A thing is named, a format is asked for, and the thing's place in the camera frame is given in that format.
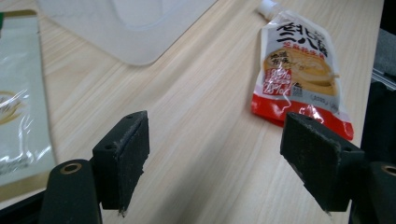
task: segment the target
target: wood grain surface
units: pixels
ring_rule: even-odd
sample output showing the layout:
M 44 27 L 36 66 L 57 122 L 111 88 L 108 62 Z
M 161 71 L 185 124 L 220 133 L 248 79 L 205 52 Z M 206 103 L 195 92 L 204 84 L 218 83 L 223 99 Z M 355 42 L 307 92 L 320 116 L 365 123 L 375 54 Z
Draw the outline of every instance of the wood grain surface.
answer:
M 383 1 L 279 2 L 332 36 L 359 146 Z M 127 216 L 104 211 L 104 223 L 347 223 L 348 213 L 320 209 L 279 154 L 282 129 L 250 112 L 268 22 L 259 3 L 219 0 L 158 61 L 132 66 L 54 23 L 33 0 L 0 1 L 3 11 L 38 11 L 58 163 L 89 159 L 120 118 L 148 111 L 145 173 Z M 19 189 L 0 190 L 7 199 Z

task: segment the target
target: red and white package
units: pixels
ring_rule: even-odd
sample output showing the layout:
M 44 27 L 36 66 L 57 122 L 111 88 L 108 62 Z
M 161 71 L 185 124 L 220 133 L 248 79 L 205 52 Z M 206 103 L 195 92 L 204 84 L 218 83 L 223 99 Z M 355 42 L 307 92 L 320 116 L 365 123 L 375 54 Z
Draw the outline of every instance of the red and white package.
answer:
M 269 0 L 262 1 L 260 12 L 273 19 L 262 28 L 261 71 L 252 112 L 280 126 L 288 112 L 304 114 L 352 140 L 328 33 Z

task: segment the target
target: plastic packaging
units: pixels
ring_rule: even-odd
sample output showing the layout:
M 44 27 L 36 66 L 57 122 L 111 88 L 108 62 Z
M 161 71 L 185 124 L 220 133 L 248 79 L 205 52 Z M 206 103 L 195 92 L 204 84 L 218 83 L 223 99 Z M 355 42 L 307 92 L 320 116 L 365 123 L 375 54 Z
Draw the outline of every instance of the plastic packaging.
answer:
M 352 140 L 328 33 L 270 0 L 263 0 L 259 11 L 271 21 L 262 28 L 252 112 L 281 126 L 288 112 L 304 114 Z
M 36 0 L 51 19 L 125 63 L 157 60 L 216 0 Z
M 0 186 L 54 166 L 33 11 L 4 13 L 0 37 Z

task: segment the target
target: red label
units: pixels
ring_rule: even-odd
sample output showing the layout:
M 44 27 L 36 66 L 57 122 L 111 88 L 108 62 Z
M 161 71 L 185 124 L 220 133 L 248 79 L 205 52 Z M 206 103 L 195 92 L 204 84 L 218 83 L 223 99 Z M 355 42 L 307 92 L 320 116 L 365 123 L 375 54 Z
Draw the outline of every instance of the red label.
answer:
M 265 70 L 262 93 L 267 95 L 290 95 L 291 70 L 271 68 Z

